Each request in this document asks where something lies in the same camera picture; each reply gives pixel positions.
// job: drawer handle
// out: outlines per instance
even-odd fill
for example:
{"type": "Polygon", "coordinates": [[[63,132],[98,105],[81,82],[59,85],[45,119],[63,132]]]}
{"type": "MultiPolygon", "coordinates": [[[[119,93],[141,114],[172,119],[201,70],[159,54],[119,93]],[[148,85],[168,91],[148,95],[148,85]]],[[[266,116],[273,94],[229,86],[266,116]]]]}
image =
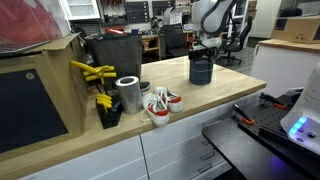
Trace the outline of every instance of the drawer handle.
{"type": "Polygon", "coordinates": [[[209,152],[208,154],[201,156],[200,159],[201,159],[202,161],[205,161],[205,160],[213,157],[214,155],[215,155],[215,153],[214,153],[213,151],[211,151],[211,152],[209,152]]]}
{"type": "Polygon", "coordinates": [[[204,145],[204,146],[206,146],[206,145],[209,144],[209,141],[201,141],[201,144],[204,145]]]}
{"type": "Polygon", "coordinates": [[[204,167],[198,169],[198,172],[199,172],[199,173],[203,173],[203,172],[209,170],[210,168],[212,168],[211,163],[209,163],[208,165],[205,165],[204,167]]]}

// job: black container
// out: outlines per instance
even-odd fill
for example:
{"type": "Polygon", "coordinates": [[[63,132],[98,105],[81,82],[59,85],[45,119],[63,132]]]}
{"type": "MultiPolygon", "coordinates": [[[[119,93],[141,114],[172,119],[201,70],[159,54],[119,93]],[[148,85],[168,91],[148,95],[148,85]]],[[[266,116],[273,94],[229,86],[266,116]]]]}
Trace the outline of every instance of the black container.
{"type": "Polygon", "coordinates": [[[204,85],[211,82],[213,61],[207,59],[190,61],[189,80],[195,85],[204,85]]]}
{"type": "Polygon", "coordinates": [[[97,112],[100,117],[103,129],[118,126],[121,113],[123,111],[121,104],[116,105],[118,102],[120,102],[119,96],[112,96],[112,107],[116,106],[116,108],[114,109],[114,111],[112,111],[111,108],[108,108],[108,112],[106,112],[105,108],[102,105],[96,102],[97,112]]]}

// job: table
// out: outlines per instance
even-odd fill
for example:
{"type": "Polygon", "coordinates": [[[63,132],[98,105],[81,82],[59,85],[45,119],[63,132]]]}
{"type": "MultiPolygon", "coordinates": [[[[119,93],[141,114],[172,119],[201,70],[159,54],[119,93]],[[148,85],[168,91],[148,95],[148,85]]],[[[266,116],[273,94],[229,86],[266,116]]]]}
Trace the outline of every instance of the table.
{"type": "Polygon", "coordinates": [[[243,132],[231,117],[205,127],[202,135],[246,179],[309,179],[243,132]]]}
{"type": "MultiPolygon", "coordinates": [[[[69,65],[62,69],[69,72],[69,65]]],[[[189,82],[188,56],[142,65],[141,80],[152,83],[149,93],[156,86],[163,86],[182,97],[184,109],[181,113],[170,114],[170,122],[219,106],[266,86],[263,81],[218,65],[214,66],[210,84],[193,85],[189,82]]],[[[141,121],[140,113],[123,113],[118,126],[103,129],[95,108],[95,94],[89,94],[83,135],[1,161],[0,179],[25,176],[155,128],[157,127],[152,121],[141,121]]]]}

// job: black panel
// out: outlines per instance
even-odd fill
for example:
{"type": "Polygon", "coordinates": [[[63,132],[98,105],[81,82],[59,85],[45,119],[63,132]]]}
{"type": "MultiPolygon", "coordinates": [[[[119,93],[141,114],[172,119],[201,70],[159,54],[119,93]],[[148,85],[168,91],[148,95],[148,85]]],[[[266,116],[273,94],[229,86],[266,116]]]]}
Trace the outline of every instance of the black panel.
{"type": "Polygon", "coordinates": [[[68,133],[35,69],[0,74],[0,153],[68,133]]]}
{"type": "Polygon", "coordinates": [[[173,7],[174,1],[152,1],[153,16],[163,16],[167,8],[173,7]]]}
{"type": "Polygon", "coordinates": [[[286,27],[287,19],[277,19],[276,21],[277,21],[277,23],[276,23],[276,27],[274,29],[283,31],[286,27]]]}
{"type": "Polygon", "coordinates": [[[129,24],[150,21],[148,1],[125,2],[124,9],[129,24]]]}

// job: gray bucket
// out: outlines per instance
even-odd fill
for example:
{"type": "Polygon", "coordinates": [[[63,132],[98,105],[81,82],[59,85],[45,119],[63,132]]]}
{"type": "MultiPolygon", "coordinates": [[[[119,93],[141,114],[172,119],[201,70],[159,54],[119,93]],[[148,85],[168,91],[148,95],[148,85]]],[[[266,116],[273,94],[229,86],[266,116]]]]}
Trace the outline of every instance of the gray bucket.
{"type": "Polygon", "coordinates": [[[211,82],[213,61],[190,61],[189,80],[195,85],[204,85],[211,82]]]}

